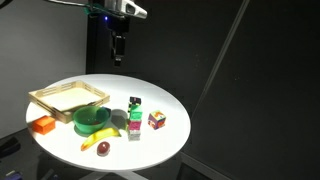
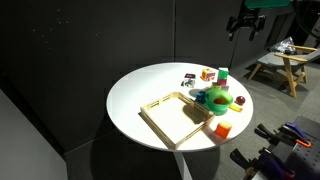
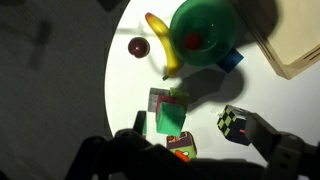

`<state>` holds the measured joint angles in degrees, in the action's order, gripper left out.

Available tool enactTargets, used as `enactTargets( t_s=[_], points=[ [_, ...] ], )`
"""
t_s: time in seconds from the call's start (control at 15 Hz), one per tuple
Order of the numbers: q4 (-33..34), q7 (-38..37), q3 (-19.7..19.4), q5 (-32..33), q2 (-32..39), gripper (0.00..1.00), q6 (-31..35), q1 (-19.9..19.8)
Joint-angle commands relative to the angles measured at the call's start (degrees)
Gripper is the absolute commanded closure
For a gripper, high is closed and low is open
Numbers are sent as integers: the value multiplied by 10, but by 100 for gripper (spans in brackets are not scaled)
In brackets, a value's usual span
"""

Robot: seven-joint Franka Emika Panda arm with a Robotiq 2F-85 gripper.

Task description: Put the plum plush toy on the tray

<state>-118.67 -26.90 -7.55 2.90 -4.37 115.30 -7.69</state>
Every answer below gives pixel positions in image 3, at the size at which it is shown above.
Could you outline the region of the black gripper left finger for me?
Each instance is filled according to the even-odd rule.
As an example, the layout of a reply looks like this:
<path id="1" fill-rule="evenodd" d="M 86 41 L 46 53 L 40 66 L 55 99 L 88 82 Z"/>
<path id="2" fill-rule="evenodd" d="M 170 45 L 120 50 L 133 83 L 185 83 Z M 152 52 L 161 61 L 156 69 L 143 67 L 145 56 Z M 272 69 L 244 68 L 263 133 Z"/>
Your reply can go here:
<path id="1" fill-rule="evenodd" d="M 146 137 L 146 117 L 147 113 L 145 111 L 138 111 L 133 126 L 133 130 L 143 138 Z"/>

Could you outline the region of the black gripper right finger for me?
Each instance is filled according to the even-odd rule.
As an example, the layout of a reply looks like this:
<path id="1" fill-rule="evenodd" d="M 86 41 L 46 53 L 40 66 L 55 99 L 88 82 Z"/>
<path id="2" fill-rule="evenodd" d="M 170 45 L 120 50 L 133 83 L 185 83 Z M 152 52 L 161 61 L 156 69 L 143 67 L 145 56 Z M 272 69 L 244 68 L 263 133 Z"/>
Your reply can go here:
<path id="1" fill-rule="evenodd" d="M 268 169 L 284 172 L 318 172 L 319 147 L 272 127 L 257 113 L 249 113 L 245 136 L 268 162 Z"/>

